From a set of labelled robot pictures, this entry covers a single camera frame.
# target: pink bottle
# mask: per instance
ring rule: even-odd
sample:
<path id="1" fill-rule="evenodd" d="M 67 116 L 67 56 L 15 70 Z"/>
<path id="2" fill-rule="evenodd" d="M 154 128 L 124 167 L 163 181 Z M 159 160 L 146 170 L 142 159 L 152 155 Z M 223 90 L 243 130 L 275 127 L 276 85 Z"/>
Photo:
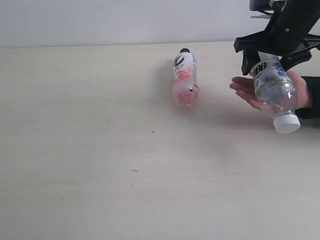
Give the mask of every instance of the pink bottle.
<path id="1" fill-rule="evenodd" d="M 172 96 L 178 106 L 192 106 L 198 99 L 197 60 L 190 50 L 183 48 L 173 63 Z"/>

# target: black sleeve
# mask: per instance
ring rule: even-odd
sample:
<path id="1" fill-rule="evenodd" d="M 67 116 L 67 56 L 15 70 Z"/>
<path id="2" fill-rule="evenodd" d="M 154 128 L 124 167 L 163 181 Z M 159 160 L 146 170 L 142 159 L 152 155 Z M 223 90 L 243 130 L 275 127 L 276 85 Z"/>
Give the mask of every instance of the black sleeve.
<path id="1" fill-rule="evenodd" d="M 301 119 L 320 118 L 320 77 L 303 76 L 312 97 L 312 108 L 300 108 L 295 114 Z"/>

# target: person's hand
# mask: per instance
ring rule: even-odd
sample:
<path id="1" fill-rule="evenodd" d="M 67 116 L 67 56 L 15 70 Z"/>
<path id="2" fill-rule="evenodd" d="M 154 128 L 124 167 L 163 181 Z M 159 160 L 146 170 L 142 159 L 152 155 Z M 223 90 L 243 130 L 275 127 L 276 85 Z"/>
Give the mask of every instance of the person's hand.
<path id="1" fill-rule="evenodd" d="M 292 80 L 295 87 L 298 103 L 297 109 L 311 108 L 312 98 L 309 93 L 306 81 L 295 71 L 289 70 L 286 72 Z M 255 96 L 254 81 L 252 78 L 236 76 L 232 78 L 230 88 L 235 90 L 235 93 L 250 104 L 253 108 L 261 110 L 261 104 L 257 101 Z"/>

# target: clear plastic bottle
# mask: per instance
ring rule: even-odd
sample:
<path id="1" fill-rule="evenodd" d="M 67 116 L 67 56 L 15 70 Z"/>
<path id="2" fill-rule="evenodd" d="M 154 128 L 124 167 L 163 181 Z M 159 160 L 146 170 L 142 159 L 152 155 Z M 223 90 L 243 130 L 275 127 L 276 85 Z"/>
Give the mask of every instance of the clear plastic bottle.
<path id="1" fill-rule="evenodd" d="M 255 96 L 262 111 L 273 118 L 277 133 L 289 134 L 300 128 L 295 115 L 298 97 L 293 82 L 286 74 L 278 56 L 259 52 L 260 60 L 252 70 Z"/>
<path id="2" fill-rule="evenodd" d="M 199 94 L 197 85 L 197 60 L 190 50 L 183 48 L 174 59 L 174 85 L 172 96 L 178 106 L 193 106 Z"/>

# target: black robotic arm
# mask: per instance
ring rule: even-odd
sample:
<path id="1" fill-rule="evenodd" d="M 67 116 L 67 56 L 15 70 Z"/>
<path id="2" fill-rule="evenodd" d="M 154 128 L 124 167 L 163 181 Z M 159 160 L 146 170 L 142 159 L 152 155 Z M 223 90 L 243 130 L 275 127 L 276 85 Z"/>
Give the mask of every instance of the black robotic arm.
<path id="1" fill-rule="evenodd" d="M 282 57 L 287 71 L 309 61 L 311 49 L 320 50 L 320 36 L 309 34 L 320 18 L 320 0 L 250 0 L 250 10 L 273 13 L 263 31 L 235 40 L 235 51 L 243 51 L 243 75 L 260 62 L 258 52 Z"/>

